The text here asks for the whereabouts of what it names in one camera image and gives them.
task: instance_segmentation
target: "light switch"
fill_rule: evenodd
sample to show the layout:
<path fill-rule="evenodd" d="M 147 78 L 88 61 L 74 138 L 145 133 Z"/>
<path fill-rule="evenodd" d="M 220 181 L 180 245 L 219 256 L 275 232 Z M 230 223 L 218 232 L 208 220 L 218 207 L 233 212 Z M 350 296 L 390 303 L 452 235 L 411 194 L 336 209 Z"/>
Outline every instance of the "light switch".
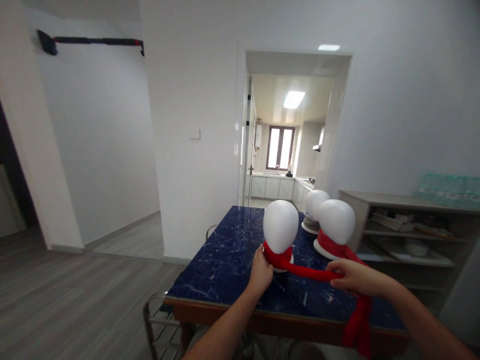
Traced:
<path fill-rule="evenodd" d="M 200 140 L 200 129 L 193 128 L 190 130 L 190 139 Z"/>

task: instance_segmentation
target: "white mannequin head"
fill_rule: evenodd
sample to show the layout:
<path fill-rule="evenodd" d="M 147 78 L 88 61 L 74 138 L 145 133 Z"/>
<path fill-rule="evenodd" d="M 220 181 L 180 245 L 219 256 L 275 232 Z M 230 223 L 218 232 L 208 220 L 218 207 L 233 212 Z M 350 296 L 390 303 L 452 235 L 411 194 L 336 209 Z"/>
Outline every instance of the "white mannequin head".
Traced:
<path fill-rule="evenodd" d="M 312 190 L 306 195 L 306 214 L 313 220 L 319 221 L 320 205 L 329 200 L 330 196 L 322 190 Z"/>
<path fill-rule="evenodd" d="M 325 235 L 338 245 L 351 239 L 355 228 L 355 212 L 346 202 L 326 200 L 318 209 L 318 220 Z"/>
<path fill-rule="evenodd" d="M 288 201 L 269 204 L 263 215 L 263 236 L 270 250 L 283 254 L 294 243 L 299 228 L 299 213 Z"/>

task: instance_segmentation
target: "ceiling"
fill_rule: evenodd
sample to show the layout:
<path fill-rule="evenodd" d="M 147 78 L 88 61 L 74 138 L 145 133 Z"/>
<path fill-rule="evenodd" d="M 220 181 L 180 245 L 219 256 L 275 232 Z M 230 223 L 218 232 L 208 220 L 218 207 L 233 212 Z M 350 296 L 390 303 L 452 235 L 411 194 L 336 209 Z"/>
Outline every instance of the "ceiling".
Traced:
<path fill-rule="evenodd" d="M 331 77 L 252 75 L 255 117 L 264 124 L 298 126 L 305 121 L 324 123 L 327 118 Z M 305 92 L 296 109 L 284 108 L 289 91 Z"/>
<path fill-rule="evenodd" d="M 139 0 L 23 0 L 62 19 L 140 22 Z"/>

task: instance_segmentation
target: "wooden table edge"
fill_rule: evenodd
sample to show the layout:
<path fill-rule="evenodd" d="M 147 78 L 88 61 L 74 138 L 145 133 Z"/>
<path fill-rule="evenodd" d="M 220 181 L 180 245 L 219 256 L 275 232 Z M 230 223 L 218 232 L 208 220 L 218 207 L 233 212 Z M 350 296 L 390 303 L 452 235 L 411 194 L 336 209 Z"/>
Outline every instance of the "wooden table edge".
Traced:
<path fill-rule="evenodd" d="M 230 307 L 177 297 L 166 297 L 163 304 L 173 307 L 175 319 L 180 323 L 207 326 L 213 325 Z M 255 310 L 246 329 L 253 333 L 343 346 L 345 325 L 338 321 Z M 407 331 L 370 328 L 370 345 L 373 355 L 385 354 L 392 357 L 403 355 L 409 342 L 410 335 Z"/>

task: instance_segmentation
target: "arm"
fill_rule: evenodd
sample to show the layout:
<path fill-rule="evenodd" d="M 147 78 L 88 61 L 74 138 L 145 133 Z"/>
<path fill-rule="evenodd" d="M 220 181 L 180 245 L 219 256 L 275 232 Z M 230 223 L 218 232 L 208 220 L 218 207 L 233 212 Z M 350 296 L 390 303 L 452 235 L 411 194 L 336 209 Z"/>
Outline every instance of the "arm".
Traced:
<path fill-rule="evenodd" d="M 391 303 L 426 359 L 476 359 L 410 291 L 391 277 L 346 259 L 332 261 L 326 269 L 345 274 L 330 282 L 333 288 L 382 297 Z"/>
<path fill-rule="evenodd" d="M 250 281 L 235 303 L 219 318 L 183 359 L 219 359 L 233 357 L 240 336 L 260 297 L 272 282 L 274 268 L 265 260 L 263 244 L 255 251 Z"/>

